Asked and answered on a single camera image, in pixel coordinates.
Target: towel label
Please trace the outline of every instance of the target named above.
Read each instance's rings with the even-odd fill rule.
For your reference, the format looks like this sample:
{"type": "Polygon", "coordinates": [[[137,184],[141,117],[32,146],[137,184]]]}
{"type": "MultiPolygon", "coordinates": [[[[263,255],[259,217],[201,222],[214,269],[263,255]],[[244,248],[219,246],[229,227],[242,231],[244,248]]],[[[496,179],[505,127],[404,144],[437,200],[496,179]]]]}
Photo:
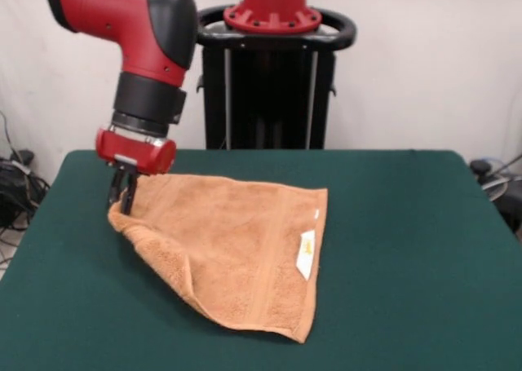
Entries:
{"type": "Polygon", "coordinates": [[[316,251],[316,232],[314,230],[301,234],[301,247],[297,256],[297,268],[306,281],[312,274],[313,255],[316,251]]]}

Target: table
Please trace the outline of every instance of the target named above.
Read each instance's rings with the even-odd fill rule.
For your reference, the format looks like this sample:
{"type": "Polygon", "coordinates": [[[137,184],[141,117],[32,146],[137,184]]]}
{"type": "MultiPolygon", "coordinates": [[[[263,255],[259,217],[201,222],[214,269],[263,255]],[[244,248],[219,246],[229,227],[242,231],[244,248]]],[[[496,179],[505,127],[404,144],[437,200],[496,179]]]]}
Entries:
{"type": "Polygon", "coordinates": [[[522,252],[451,152],[181,151],[175,172],[330,190],[305,345],[206,320],[105,216],[69,154],[0,281],[5,370],[522,369],[522,252]]]}

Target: black cable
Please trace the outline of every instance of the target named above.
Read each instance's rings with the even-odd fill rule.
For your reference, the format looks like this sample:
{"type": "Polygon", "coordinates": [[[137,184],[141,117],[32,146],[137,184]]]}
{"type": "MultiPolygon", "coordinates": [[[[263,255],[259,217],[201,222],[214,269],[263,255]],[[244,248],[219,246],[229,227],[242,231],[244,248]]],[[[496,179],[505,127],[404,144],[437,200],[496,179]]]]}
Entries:
{"type": "Polygon", "coordinates": [[[43,186],[44,186],[44,188],[46,189],[46,191],[48,191],[49,189],[51,189],[51,185],[49,185],[49,183],[47,183],[47,182],[45,181],[45,179],[42,179],[42,178],[38,177],[38,176],[35,175],[35,174],[32,174],[32,176],[33,176],[33,177],[34,177],[38,182],[43,183],[43,186]]]}
{"type": "Polygon", "coordinates": [[[510,161],[509,163],[506,163],[504,166],[502,166],[500,169],[498,170],[495,170],[493,173],[490,174],[490,176],[493,176],[493,175],[497,175],[497,174],[500,174],[502,173],[505,169],[509,169],[511,166],[513,166],[516,162],[518,162],[519,160],[522,159],[522,153],[516,157],[515,159],[513,159],[512,161],[510,161]]]}
{"type": "Polygon", "coordinates": [[[20,227],[15,227],[15,226],[13,226],[13,225],[7,227],[7,229],[8,229],[9,231],[15,231],[15,232],[26,232],[26,231],[28,230],[27,227],[22,227],[22,228],[20,228],[20,227]]]}
{"type": "MultiPolygon", "coordinates": [[[[3,265],[4,263],[10,263],[13,260],[12,257],[5,258],[3,261],[0,261],[0,265],[3,265]]],[[[7,267],[0,267],[0,271],[6,271],[7,267]]]]}
{"type": "Polygon", "coordinates": [[[15,247],[15,248],[18,247],[17,244],[5,241],[3,239],[0,239],[0,243],[3,243],[4,245],[10,246],[10,247],[15,247]]]}
{"type": "Polygon", "coordinates": [[[42,201],[43,197],[45,196],[45,193],[46,193],[45,189],[42,188],[42,186],[38,183],[38,181],[34,177],[28,176],[27,178],[29,180],[29,183],[33,187],[34,192],[36,193],[36,201],[42,201]]]}
{"type": "Polygon", "coordinates": [[[3,192],[0,190],[0,196],[4,196],[4,197],[8,198],[12,204],[18,206],[20,209],[22,209],[27,214],[34,215],[34,213],[36,211],[36,207],[28,208],[27,206],[24,205],[24,203],[20,202],[16,197],[12,196],[10,193],[3,192]]]}
{"type": "Polygon", "coordinates": [[[6,134],[6,139],[7,139],[7,142],[9,143],[9,148],[15,154],[16,157],[20,158],[19,153],[15,150],[15,148],[13,147],[13,143],[11,142],[11,137],[9,136],[9,130],[7,128],[7,117],[3,113],[2,110],[0,110],[0,116],[2,116],[2,118],[3,118],[3,131],[6,134]]]}
{"type": "Polygon", "coordinates": [[[7,259],[6,255],[3,253],[2,248],[0,248],[0,255],[2,256],[2,261],[5,261],[7,259]]]}

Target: brown towel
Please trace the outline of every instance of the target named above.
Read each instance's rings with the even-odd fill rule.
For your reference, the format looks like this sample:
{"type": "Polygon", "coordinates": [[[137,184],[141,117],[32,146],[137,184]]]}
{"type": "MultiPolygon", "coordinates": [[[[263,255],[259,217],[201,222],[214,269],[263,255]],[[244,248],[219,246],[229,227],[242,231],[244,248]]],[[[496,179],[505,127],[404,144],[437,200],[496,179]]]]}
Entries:
{"type": "Polygon", "coordinates": [[[140,178],[130,217],[118,203],[109,220],[203,316],[303,343],[316,308],[327,198],[326,189],[157,175],[140,178]]]}

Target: black metal stand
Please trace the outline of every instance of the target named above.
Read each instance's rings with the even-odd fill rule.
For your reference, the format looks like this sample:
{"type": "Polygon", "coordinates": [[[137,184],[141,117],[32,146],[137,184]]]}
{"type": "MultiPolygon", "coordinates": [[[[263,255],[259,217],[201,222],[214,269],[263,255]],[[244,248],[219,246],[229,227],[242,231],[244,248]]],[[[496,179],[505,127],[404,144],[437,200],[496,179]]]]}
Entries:
{"type": "Polygon", "coordinates": [[[200,12],[207,148],[322,149],[334,51],[353,43],[355,25],[321,10],[338,33],[238,33],[215,24],[224,8],[200,12]]]}

